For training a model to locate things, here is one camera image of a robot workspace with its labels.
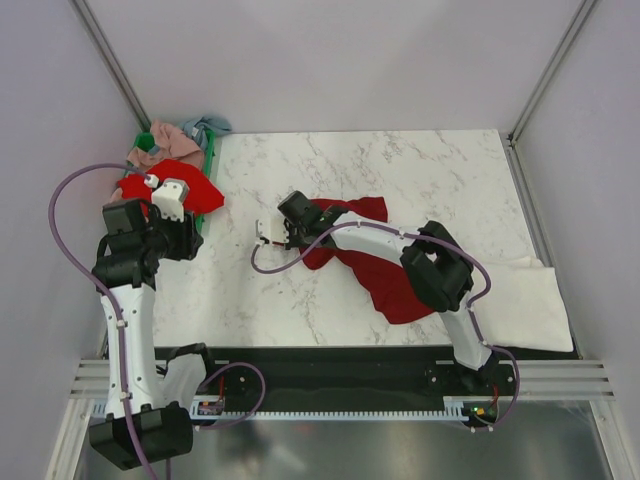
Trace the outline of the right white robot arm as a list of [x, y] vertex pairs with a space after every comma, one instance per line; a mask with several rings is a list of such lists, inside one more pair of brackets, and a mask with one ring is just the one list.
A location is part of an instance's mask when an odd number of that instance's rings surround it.
[[321, 208], [300, 191], [282, 200], [278, 210], [291, 247], [304, 247], [309, 253], [321, 247], [356, 252], [398, 268], [414, 298], [442, 319], [460, 386], [477, 394], [493, 383], [498, 354], [474, 313], [474, 303], [489, 293], [491, 279], [442, 224], [429, 221], [403, 230], [346, 205]]

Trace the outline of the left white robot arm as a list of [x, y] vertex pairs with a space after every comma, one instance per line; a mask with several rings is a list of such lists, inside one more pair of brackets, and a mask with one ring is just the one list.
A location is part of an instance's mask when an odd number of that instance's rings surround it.
[[109, 389], [105, 420], [89, 430], [91, 446], [126, 471], [188, 453], [196, 393], [219, 382], [203, 343], [171, 352], [158, 372], [153, 342], [155, 276], [163, 259], [194, 259], [203, 238], [192, 212], [165, 217], [144, 199], [102, 209], [107, 233], [92, 274], [101, 283], [107, 323]]

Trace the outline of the dark red t shirt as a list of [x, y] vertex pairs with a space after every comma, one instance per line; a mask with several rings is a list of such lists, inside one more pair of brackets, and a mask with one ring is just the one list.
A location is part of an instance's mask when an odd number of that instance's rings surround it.
[[[355, 200], [315, 198], [311, 202], [322, 210], [331, 206], [345, 207], [371, 220], [387, 222], [388, 211], [383, 197], [362, 197]], [[422, 304], [415, 296], [403, 269], [383, 259], [356, 251], [315, 248], [303, 259], [310, 270], [319, 270], [332, 259], [349, 267], [359, 284], [368, 291], [376, 311], [392, 325], [420, 320], [435, 310]]]

